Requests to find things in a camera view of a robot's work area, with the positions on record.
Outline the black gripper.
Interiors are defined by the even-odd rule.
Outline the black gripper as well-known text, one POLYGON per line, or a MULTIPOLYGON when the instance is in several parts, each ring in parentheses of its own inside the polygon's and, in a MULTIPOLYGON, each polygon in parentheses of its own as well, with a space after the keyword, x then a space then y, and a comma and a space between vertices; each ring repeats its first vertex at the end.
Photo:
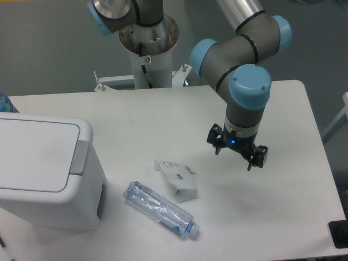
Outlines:
POLYGON ((222 128, 218 124, 213 124, 208 136, 207 143, 215 148, 215 154, 218 155, 222 148, 229 148, 240 153, 248 161, 247 170, 253 167, 263 168, 269 148, 267 146, 255 146, 254 141, 257 133, 245 138, 238 137, 235 131, 229 132, 226 127, 222 128))

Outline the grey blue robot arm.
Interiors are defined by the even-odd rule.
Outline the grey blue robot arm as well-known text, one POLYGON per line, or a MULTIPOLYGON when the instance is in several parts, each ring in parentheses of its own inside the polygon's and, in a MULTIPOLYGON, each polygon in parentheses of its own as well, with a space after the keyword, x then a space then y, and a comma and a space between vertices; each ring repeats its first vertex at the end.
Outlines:
MULTIPOLYGON (((225 43, 201 40, 189 58, 196 74, 227 105, 224 125, 213 125, 207 142, 216 152, 238 152, 249 167, 263 167, 268 148, 254 141, 270 98, 271 77, 258 63, 291 44, 291 26, 281 16, 268 15, 259 1, 218 4, 235 36, 225 43)), ((179 29, 164 13, 162 1, 89 1, 87 8, 102 34, 118 33, 130 54, 137 89, 172 87, 171 54, 179 29)))

